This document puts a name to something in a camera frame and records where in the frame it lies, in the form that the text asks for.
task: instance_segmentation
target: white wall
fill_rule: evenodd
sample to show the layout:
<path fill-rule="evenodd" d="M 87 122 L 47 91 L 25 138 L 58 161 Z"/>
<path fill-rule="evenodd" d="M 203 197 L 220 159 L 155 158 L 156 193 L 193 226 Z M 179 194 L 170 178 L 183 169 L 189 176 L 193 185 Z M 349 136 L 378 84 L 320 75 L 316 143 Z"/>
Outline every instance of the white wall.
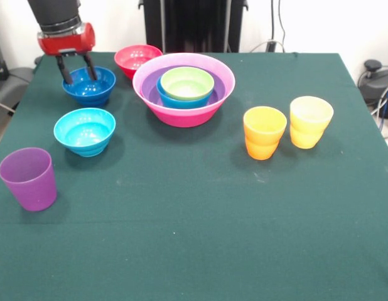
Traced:
<path fill-rule="evenodd" d="M 145 43 L 143 9 L 138 0 L 81 0 L 80 15 L 93 24 L 95 51 Z M 271 36 L 269 0 L 248 0 L 240 50 L 247 52 Z M 376 58 L 388 65 L 388 0 L 281 0 L 285 48 L 292 52 L 338 52 L 356 79 L 363 62 Z M 276 17 L 276 36 L 281 38 Z M 0 44 L 10 68 L 33 66 L 41 54 L 39 31 L 27 0 L 0 0 Z"/>
<path fill-rule="evenodd" d="M 271 37 L 270 1 L 248 3 L 250 10 L 244 12 L 242 24 L 243 52 Z M 369 58 L 388 65 L 388 0 L 281 0 L 281 16 L 287 52 L 339 53 L 354 80 Z M 282 31 L 275 19 L 275 38 L 280 39 Z"/>

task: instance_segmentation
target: blue bowl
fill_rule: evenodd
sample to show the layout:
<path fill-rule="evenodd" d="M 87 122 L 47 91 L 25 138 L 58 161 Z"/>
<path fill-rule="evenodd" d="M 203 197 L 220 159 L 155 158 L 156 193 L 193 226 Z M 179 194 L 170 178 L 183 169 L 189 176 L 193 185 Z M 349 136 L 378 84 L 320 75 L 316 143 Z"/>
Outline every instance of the blue bowl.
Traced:
<path fill-rule="evenodd" d="M 101 108 L 80 108 L 60 118 L 53 129 L 57 141 L 82 156 L 99 155 L 114 133 L 116 120 Z"/>
<path fill-rule="evenodd" d="M 95 67 L 97 80 L 91 80 L 87 67 L 70 73 L 72 84 L 63 81 L 63 89 L 84 107 L 98 107 L 106 103 L 116 84 L 116 76 L 109 69 Z"/>
<path fill-rule="evenodd" d="M 165 90 L 163 90 L 161 84 L 161 78 L 158 79 L 156 83 L 156 88 L 158 89 L 159 95 L 161 96 L 161 100 L 164 107 L 168 108 L 200 108 L 207 105 L 208 99 L 210 98 L 212 91 L 208 93 L 205 97 L 199 98 L 196 100 L 178 100 L 171 98 L 166 94 Z"/>

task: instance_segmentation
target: plastic cup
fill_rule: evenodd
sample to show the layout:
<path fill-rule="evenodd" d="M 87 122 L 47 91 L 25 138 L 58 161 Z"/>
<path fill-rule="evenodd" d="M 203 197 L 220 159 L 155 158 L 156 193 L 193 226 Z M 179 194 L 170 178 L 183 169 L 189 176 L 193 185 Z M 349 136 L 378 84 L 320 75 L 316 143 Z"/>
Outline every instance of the plastic cup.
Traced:
<path fill-rule="evenodd" d="M 56 200 L 55 173 L 50 154 L 37 147 L 12 152 L 0 163 L 0 178 L 28 211 L 41 211 Z"/>
<path fill-rule="evenodd" d="M 245 146 L 256 160 L 269 159 L 278 147 L 288 121 L 285 115 L 271 107 L 254 107 L 243 117 Z"/>
<path fill-rule="evenodd" d="M 333 117 L 333 108 L 325 100 L 302 96 L 290 103 L 290 137 L 300 149 L 311 149 L 321 139 Z"/>

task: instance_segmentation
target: large pink bowl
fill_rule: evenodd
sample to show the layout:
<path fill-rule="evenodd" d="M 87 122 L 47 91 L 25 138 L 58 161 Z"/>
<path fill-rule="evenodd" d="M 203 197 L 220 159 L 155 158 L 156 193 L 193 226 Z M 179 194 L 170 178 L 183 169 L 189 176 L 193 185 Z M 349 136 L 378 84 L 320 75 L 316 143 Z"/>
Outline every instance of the large pink bowl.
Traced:
<path fill-rule="evenodd" d="M 170 66 L 194 66 L 208 70 L 217 75 L 225 85 L 225 95 L 217 102 L 201 108 L 178 109 L 166 108 L 150 102 L 141 93 L 141 86 L 145 79 L 154 71 Z M 235 78 L 232 70 L 221 61 L 198 53 L 172 53 L 159 56 L 143 64 L 132 79 L 134 91 L 154 112 L 160 121 L 174 127 L 195 127 L 211 119 L 226 98 L 232 93 Z"/>

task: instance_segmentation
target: green bowl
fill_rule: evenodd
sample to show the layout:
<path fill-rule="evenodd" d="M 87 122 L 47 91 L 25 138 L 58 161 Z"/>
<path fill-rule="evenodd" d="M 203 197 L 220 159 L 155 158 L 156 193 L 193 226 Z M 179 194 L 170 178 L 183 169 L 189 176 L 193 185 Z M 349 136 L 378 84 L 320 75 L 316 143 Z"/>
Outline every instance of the green bowl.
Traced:
<path fill-rule="evenodd" d="M 196 100 L 213 90 L 213 77 L 194 67 L 177 67 L 165 72 L 161 85 L 166 94 L 177 100 Z"/>

